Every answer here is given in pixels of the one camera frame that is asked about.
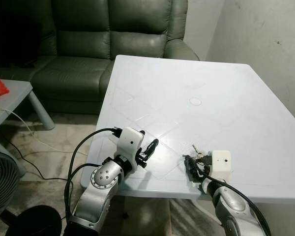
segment gray side table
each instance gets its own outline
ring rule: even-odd
[[[50,116],[32,91],[33,87],[31,86],[30,82],[16,80],[1,81],[10,90],[10,93],[0,96],[0,108],[5,108],[13,111],[24,100],[24,98],[28,97],[44,127],[47,130],[51,130],[55,127],[53,120],[50,118]],[[7,119],[9,115],[9,112],[0,111],[0,125],[5,121],[5,119]],[[16,158],[11,153],[9,153],[9,151],[6,150],[5,147],[3,147],[1,144],[0,152],[9,155],[17,163],[20,174],[22,176],[25,174],[26,170],[23,165],[19,161],[17,161]]]

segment white wall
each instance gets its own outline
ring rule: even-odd
[[[205,60],[225,0],[189,0],[184,41]]]
[[[226,0],[206,60],[251,65],[295,117],[295,0]]]

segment black object on floor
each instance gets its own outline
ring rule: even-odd
[[[34,206],[22,212],[6,231],[6,236],[60,236],[61,217],[50,206]]]

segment white table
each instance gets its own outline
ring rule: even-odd
[[[50,118],[40,101],[37,99],[36,95],[32,91],[32,86],[30,82],[26,81],[16,81],[16,80],[1,80],[4,85],[9,89],[9,93],[0,96],[0,108],[5,108],[10,111],[13,111],[26,97],[29,98],[32,106],[34,107],[38,117],[42,121],[44,127],[47,130],[53,129],[55,124],[53,120]],[[9,113],[6,111],[0,111],[0,125],[5,121],[5,119],[9,116]],[[24,167],[13,157],[8,150],[5,149],[0,144],[0,152],[3,152],[9,156],[11,156],[17,163],[20,174],[25,174]]]
[[[229,150],[231,185],[264,203],[295,203],[295,118],[246,64],[117,56],[96,129],[145,130],[160,143],[119,194],[205,197],[188,181],[183,154]],[[92,140],[87,162],[116,150],[109,133]],[[93,168],[85,168],[87,187]]]

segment cable connector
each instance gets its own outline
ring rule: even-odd
[[[122,129],[115,126],[113,135],[116,136],[117,138],[120,138],[121,133],[122,133]]]

